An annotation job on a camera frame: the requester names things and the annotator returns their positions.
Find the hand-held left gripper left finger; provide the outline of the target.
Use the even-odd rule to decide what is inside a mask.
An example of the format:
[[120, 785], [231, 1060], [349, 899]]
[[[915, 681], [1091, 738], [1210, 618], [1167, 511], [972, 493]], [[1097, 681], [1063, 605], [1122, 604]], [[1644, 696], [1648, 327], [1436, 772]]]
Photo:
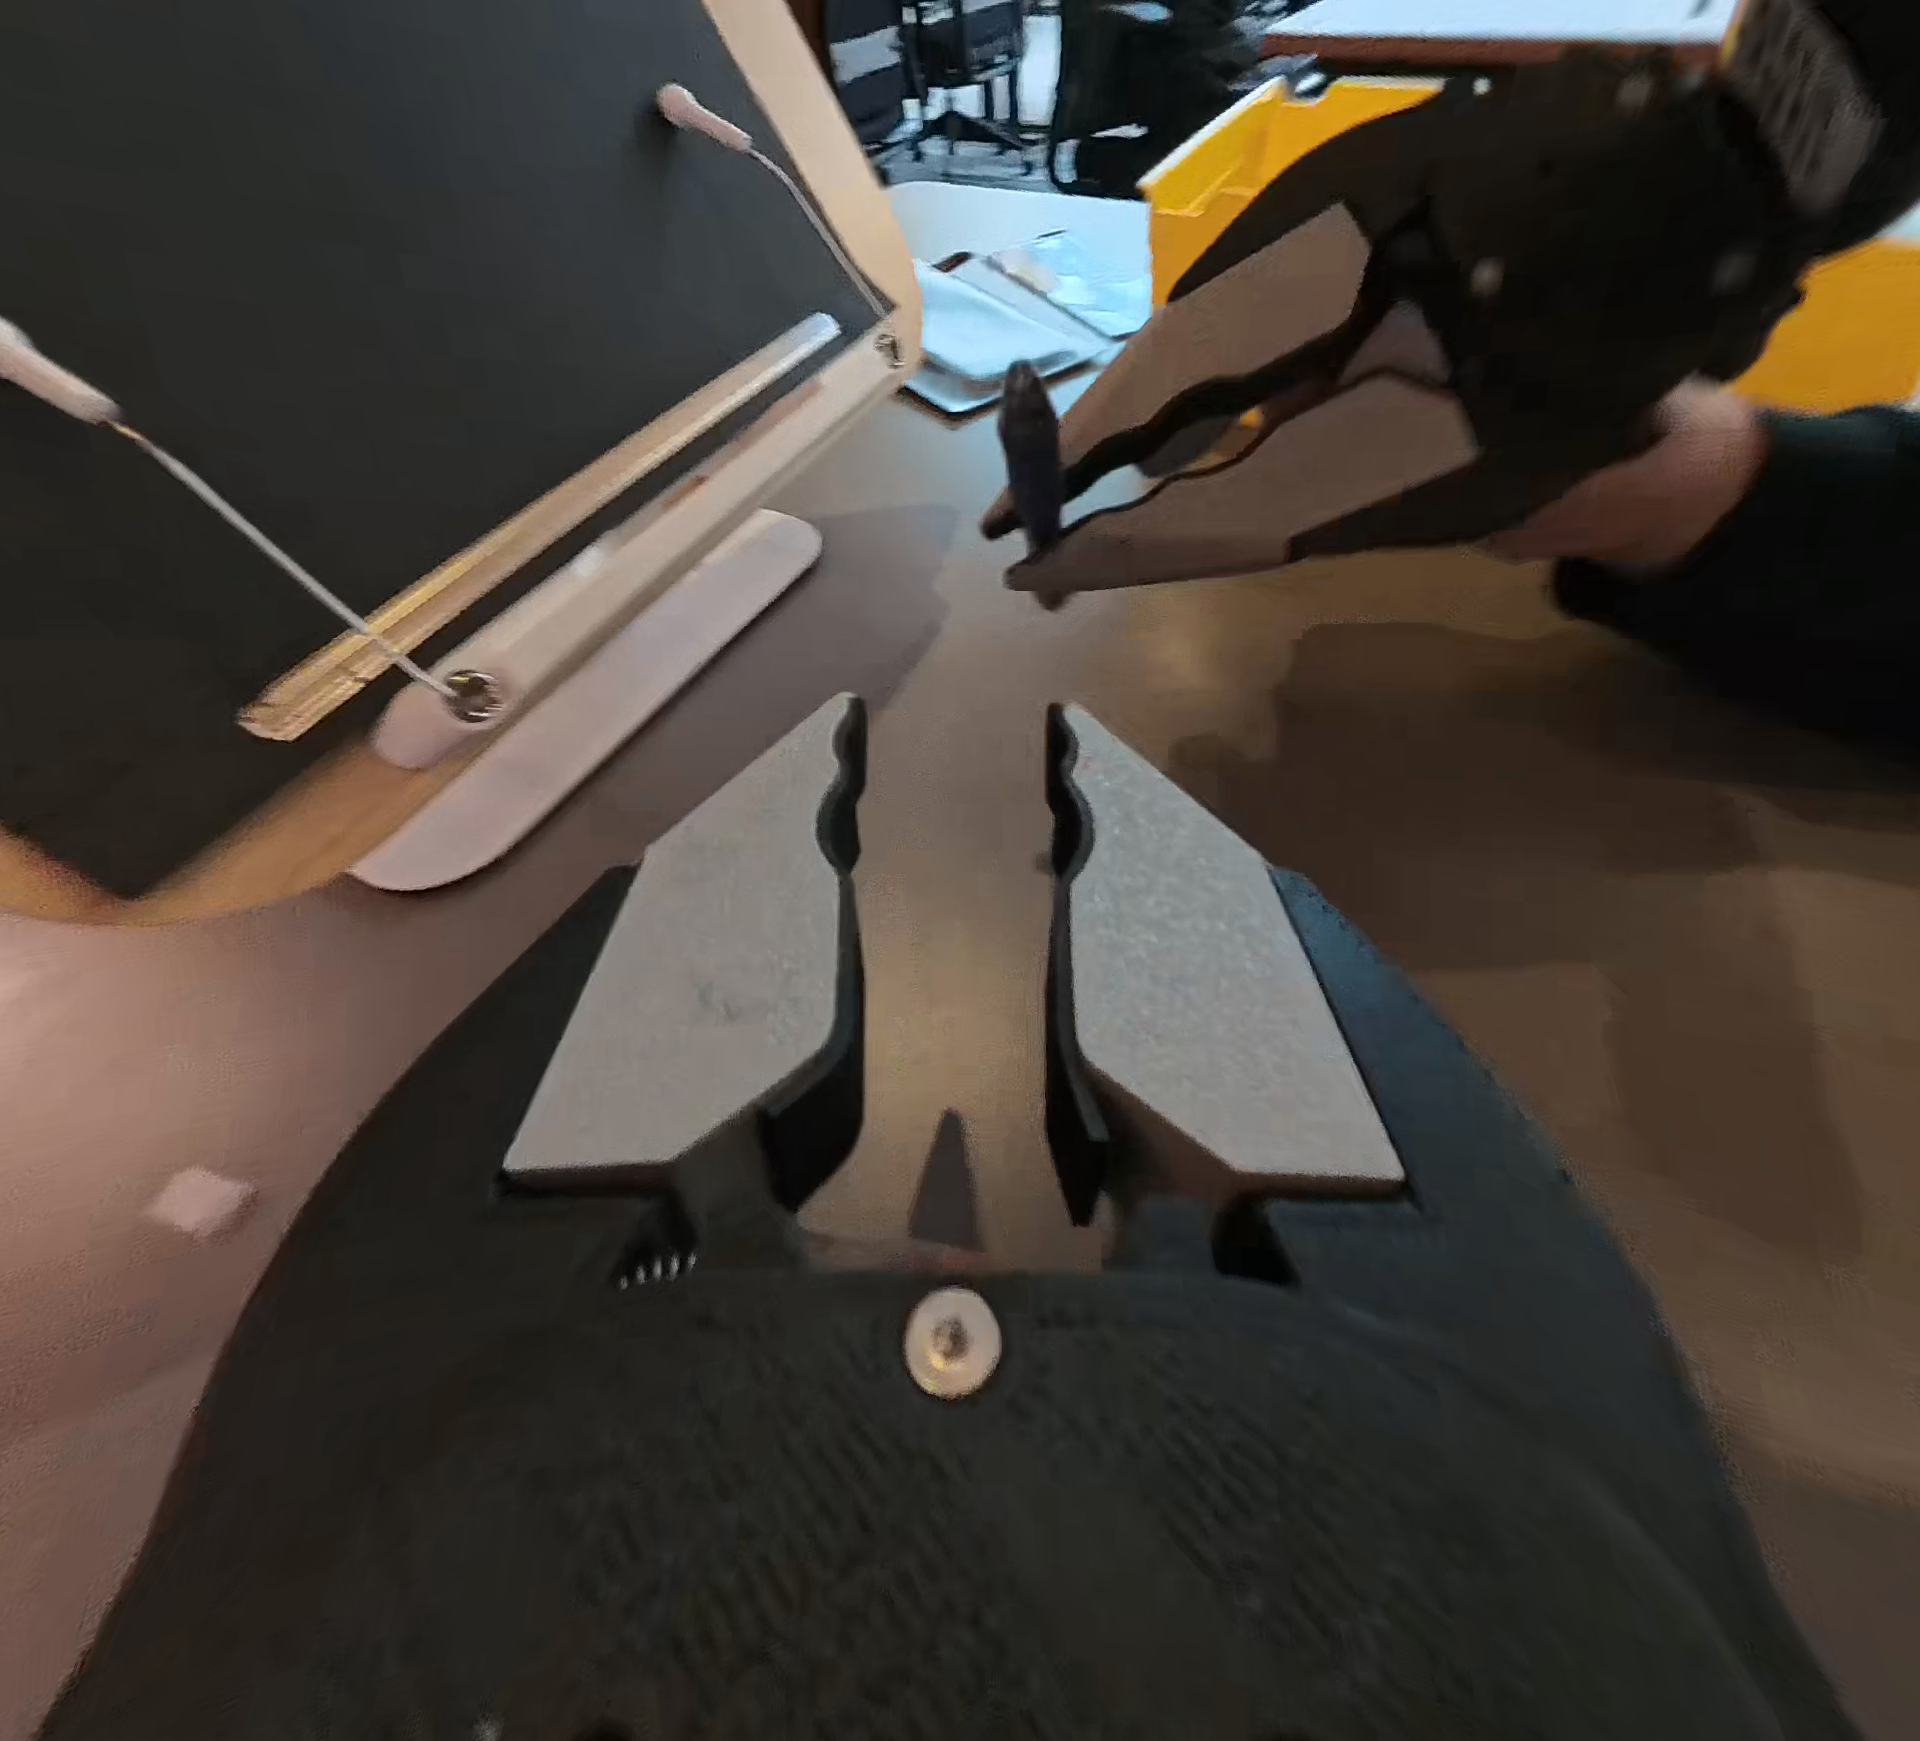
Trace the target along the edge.
[[869, 709], [833, 696], [652, 843], [502, 1165], [637, 1209], [617, 1285], [781, 1256], [864, 1122]]

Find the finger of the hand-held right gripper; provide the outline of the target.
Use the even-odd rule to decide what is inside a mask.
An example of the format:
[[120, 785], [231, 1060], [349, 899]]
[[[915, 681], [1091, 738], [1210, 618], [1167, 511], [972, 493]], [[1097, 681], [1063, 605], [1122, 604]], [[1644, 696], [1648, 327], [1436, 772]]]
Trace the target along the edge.
[[1139, 500], [1091, 511], [1002, 576], [1034, 601], [1219, 580], [1284, 565], [1295, 545], [1479, 458], [1448, 388], [1444, 350], [1414, 306], [1360, 338], [1331, 391], [1218, 460], [1196, 460]]
[[1331, 204], [1277, 241], [1171, 300], [1060, 417], [1064, 498], [1111, 474], [1147, 474], [1190, 452], [1210, 423], [1235, 423], [1275, 400], [1295, 415], [1221, 471], [1274, 477], [1274, 498], [1299, 498], [1293, 458], [1307, 409], [1347, 379], [1381, 304], [1365, 300], [1371, 246], [1346, 204]]

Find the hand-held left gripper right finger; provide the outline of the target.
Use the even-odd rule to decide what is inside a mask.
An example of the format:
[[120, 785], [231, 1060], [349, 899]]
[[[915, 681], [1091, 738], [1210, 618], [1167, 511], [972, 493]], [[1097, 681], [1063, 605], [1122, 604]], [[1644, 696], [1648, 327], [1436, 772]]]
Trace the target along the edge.
[[1043, 724], [1043, 1138], [1100, 1269], [1171, 1219], [1399, 1209], [1405, 1168], [1274, 869], [1087, 709]]

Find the dark blue pen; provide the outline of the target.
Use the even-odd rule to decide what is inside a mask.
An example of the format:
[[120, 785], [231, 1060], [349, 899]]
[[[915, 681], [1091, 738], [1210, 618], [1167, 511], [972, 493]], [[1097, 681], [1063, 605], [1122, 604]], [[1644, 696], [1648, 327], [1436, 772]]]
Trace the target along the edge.
[[1060, 533], [1064, 488], [1060, 477], [1058, 417], [1043, 378], [1026, 362], [1015, 362], [1002, 378], [995, 434], [1004, 484], [979, 519], [985, 539], [1021, 532], [1026, 564], [1036, 561]]

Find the person's right forearm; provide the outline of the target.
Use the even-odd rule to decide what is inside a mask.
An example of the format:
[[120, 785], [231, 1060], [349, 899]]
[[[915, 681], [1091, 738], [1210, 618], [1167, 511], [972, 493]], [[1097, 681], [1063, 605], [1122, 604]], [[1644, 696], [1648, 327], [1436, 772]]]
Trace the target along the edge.
[[1752, 484], [1676, 564], [1564, 558], [1553, 601], [1773, 721], [1917, 753], [1917, 415], [1765, 411]]

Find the person's right hand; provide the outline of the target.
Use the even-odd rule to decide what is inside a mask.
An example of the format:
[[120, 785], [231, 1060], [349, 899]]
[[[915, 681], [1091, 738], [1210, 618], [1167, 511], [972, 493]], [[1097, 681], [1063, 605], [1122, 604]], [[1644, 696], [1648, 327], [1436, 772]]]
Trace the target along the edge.
[[1752, 486], [1765, 456], [1762, 411], [1689, 381], [1660, 403], [1655, 440], [1483, 542], [1507, 561], [1583, 559], [1655, 574], [1690, 553]]

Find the clear plastic sleeve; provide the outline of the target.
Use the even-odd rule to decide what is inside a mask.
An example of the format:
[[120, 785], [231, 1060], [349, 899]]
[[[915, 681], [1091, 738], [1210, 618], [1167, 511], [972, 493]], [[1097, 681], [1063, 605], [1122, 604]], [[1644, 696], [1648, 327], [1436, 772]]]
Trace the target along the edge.
[[1021, 362], [1040, 381], [1055, 381], [1105, 368], [1122, 350], [985, 257], [915, 258], [915, 273], [922, 353], [903, 388], [949, 419], [995, 409], [1004, 374]]
[[1064, 231], [996, 249], [987, 255], [987, 265], [1108, 342], [1132, 339], [1153, 313], [1150, 273], [1122, 270]]

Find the yellow plastic bin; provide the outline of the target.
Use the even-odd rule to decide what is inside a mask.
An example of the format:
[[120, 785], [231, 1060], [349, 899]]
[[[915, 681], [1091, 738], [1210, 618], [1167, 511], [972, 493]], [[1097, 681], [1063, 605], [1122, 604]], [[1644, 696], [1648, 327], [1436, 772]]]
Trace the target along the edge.
[[[1341, 77], [1298, 93], [1272, 80], [1240, 97], [1139, 178], [1147, 204], [1152, 304], [1279, 173], [1314, 146], [1421, 101], [1448, 79]], [[1798, 308], [1734, 381], [1754, 405], [1790, 411], [1914, 408], [1917, 390], [1917, 221], [1813, 265]]]

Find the dark jacket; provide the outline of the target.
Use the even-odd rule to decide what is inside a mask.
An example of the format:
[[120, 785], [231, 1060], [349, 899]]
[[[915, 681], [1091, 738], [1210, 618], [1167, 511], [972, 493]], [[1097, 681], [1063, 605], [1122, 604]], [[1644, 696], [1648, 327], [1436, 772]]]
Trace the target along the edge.
[[1139, 178], [1225, 113], [1257, 75], [1245, 0], [1087, 0], [1063, 84], [1077, 193], [1132, 198]]

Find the white tape square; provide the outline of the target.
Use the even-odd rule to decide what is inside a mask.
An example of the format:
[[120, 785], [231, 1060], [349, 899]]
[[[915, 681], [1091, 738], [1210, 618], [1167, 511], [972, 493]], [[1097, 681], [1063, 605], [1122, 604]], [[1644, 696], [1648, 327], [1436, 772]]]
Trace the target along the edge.
[[208, 1243], [235, 1231], [256, 1201], [256, 1185], [205, 1168], [169, 1178], [141, 1209], [141, 1221], [191, 1243]]

